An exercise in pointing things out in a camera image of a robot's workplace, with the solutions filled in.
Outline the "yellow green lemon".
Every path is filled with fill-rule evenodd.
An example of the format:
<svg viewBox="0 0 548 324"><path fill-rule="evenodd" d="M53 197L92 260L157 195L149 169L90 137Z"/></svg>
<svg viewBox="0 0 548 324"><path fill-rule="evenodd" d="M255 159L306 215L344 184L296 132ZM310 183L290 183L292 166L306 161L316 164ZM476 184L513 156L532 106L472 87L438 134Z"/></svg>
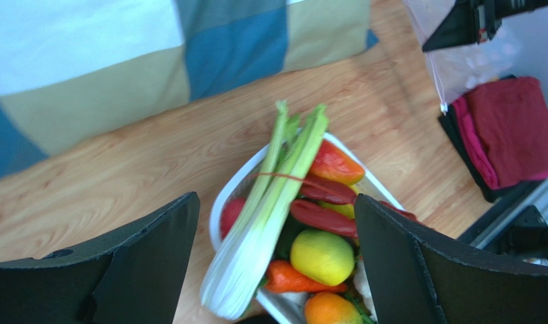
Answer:
<svg viewBox="0 0 548 324"><path fill-rule="evenodd" d="M326 286L343 283L355 268L354 249L341 236L306 229L296 236L290 263L301 274Z"/></svg>

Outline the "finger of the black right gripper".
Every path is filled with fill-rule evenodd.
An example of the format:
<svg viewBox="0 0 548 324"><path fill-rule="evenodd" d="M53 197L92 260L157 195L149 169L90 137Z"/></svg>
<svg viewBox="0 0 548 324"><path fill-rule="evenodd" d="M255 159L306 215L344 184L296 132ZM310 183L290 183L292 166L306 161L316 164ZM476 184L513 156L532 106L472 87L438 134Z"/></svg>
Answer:
<svg viewBox="0 0 548 324"><path fill-rule="evenodd" d="M497 34L501 19L494 1L456 1L422 46L422 52L482 44Z"/></svg>

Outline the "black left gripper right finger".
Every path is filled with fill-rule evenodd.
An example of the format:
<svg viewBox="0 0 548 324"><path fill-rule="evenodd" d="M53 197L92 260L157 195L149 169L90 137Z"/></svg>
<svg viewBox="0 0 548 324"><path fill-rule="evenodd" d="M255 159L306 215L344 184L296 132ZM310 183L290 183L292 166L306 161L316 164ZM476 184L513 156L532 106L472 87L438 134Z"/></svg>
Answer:
<svg viewBox="0 0 548 324"><path fill-rule="evenodd" d="M548 323L548 267L463 244L365 194L354 209L380 323Z"/></svg>

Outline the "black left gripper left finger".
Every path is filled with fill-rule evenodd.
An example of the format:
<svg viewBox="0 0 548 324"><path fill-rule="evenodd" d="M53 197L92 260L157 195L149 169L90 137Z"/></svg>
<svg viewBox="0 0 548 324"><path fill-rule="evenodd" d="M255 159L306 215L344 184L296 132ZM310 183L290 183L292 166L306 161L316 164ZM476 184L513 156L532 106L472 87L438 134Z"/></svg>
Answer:
<svg viewBox="0 0 548 324"><path fill-rule="evenodd" d="M189 192L42 259L0 263L0 323L171 323L199 210Z"/></svg>

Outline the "green celery stalk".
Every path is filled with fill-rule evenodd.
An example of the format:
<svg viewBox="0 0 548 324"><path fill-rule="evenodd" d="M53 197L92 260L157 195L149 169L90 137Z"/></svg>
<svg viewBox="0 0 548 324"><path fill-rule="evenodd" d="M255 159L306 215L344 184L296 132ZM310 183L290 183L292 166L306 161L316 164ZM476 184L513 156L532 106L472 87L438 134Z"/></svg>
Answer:
<svg viewBox="0 0 548 324"><path fill-rule="evenodd" d="M329 125L319 104L300 125L285 102L277 117L267 154L242 212L219 245L200 289L200 301L214 315L240 318L254 298L271 260L291 202L295 199Z"/></svg>

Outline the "clear pink zip top bag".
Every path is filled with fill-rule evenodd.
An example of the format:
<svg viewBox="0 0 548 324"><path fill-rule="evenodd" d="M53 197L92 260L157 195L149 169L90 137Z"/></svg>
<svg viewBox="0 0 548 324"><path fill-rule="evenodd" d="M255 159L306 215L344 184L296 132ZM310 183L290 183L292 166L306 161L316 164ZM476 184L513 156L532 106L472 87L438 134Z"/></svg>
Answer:
<svg viewBox="0 0 548 324"><path fill-rule="evenodd" d="M456 1L405 1L412 27L423 46ZM440 110L479 84L507 74L521 53L522 45L502 24L490 41L424 53L428 72L440 100Z"/></svg>

